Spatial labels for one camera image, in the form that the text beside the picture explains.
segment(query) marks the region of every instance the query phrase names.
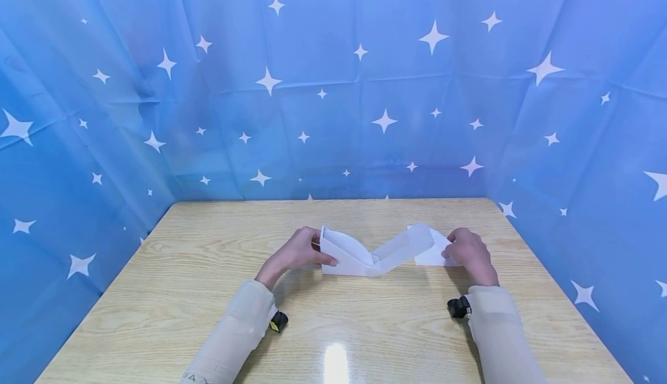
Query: blue backdrop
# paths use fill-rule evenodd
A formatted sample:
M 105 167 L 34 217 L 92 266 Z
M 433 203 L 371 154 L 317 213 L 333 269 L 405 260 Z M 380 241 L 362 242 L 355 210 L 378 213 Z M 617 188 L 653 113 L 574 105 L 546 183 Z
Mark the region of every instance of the blue backdrop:
M 488 196 L 667 382 L 666 24 L 667 0 L 0 0 L 0 376 L 34 380 L 175 201 Z

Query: sleeve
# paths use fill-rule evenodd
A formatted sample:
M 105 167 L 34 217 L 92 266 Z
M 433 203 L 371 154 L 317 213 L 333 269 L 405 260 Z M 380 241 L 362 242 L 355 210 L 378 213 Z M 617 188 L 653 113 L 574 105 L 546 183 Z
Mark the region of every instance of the sleeve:
M 262 283 L 246 280 L 179 384 L 233 383 L 276 311 L 273 293 Z
M 512 295 L 503 287 L 473 286 L 468 292 L 468 323 L 479 350 L 484 382 L 546 383 L 523 335 L 523 324 Z

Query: folded paper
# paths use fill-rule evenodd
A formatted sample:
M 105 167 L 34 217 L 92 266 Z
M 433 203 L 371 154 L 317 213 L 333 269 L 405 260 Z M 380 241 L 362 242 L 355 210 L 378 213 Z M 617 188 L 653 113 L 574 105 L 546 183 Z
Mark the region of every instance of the folded paper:
M 437 266 L 459 266 L 453 258 L 442 256 L 443 251 L 448 245 L 452 244 L 443 234 L 431 229 L 433 236 L 433 246 L 415 257 L 415 265 L 437 265 Z
M 430 228 L 420 224 L 369 253 L 355 238 L 322 226 L 320 250 L 338 260 L 336 266 L 322 265 L 322 273 L 379 277 L 425 252 L 433 244 Z

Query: wooden table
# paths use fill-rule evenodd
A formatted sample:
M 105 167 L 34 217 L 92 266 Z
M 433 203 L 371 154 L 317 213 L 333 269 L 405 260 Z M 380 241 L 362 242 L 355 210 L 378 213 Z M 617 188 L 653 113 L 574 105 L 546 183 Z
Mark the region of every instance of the wooden table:
M 488 244 L 550 383 L 629 379 L 529 248 L 486 199 L 179 203 L 41 375 L 40 383 L 176 383 L 243 280 L 302 225 L 375 248 L 406 225 L 458 226 Z M 415 266 L 381 278 L 286 274 L 269 330 L 241 370 L 246 383 L 480 383 L 477 350 L 446 302 L 462 269 Z

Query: person's left hand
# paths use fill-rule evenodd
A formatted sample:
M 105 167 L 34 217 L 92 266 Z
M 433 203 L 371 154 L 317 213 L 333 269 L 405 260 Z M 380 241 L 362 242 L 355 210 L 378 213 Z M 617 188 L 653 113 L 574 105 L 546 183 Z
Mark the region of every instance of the person's left hand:
M 269 257 L 255 280 L 272 290 L 278 279 L 287 270 L 305 268 L 313 264 L 335 266 L 338 261 L 320 252 L 320 230 L 304 226 Z

